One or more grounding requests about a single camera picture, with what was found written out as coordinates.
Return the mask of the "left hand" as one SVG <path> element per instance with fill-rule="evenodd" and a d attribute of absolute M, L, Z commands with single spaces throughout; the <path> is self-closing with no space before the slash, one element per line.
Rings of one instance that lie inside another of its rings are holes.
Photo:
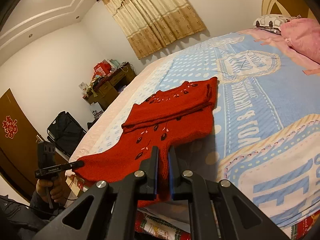
<path fill-rule="evenodd" d="M 50 198 L 55 203 L 65 204 L 64 185 L 65 182 L 60 177 L 54 181 L 39 179 L 36 184 L 36 192 L 47 203 L 49 203 Z"/>

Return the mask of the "left forearm dark sleeve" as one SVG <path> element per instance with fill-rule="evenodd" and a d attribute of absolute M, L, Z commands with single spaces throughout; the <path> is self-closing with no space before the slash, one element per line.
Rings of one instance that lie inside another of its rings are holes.
<path fill-rule="evenodd" d="M 51 209 L 37 192 L 33 193 L 28 207 L 1 196 L 1 239 L 32 239 L 64 210 L 56 202 Z"/>

